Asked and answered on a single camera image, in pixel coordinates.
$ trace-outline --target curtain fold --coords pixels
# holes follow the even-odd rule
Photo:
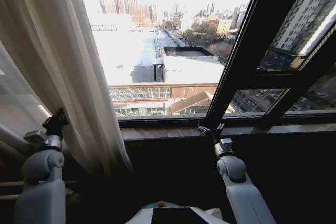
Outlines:
[[[50,112],[66,110],[74,158],[91,174],[132,171],[83,1],[0,1],[0,39]]]

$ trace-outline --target building facade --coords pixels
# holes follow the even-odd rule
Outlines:
[[[303,54],[302,49],[335,3],[335,0],[296,0],[271,46]]]
[[[138,0],[99,0],[104,14],[130,14],[133,21],[140,25],[145,20],[156,24],[157,6],[155,4],[140,4]]]
[[[232,19],[216,19],[209,20],[208,33],[215,36],[223,36],[228,34]]]

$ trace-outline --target rooftop structure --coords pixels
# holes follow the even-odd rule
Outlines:
[[[203,47],[163,47],[166,83],[217,83],[224,66]]]

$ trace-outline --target bare tree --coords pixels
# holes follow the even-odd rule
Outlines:
[[[228,43],[217,43],[208,46],[208,50],[214,55],[218,56],[218,61],[225,65],[226,61],[231,53],[232,45]]]

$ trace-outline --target window glass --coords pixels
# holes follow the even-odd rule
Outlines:
[[[335,22],[335,4],[336,0],[296,0],[258,69],[296,70]]]
[[[204,116],[250,0],[83,0],[120,119]]]
[[[336,112],[336,66],[328,70],[286,114]]]
[[[237,90],[224,116],[263,115],[284,89]]]

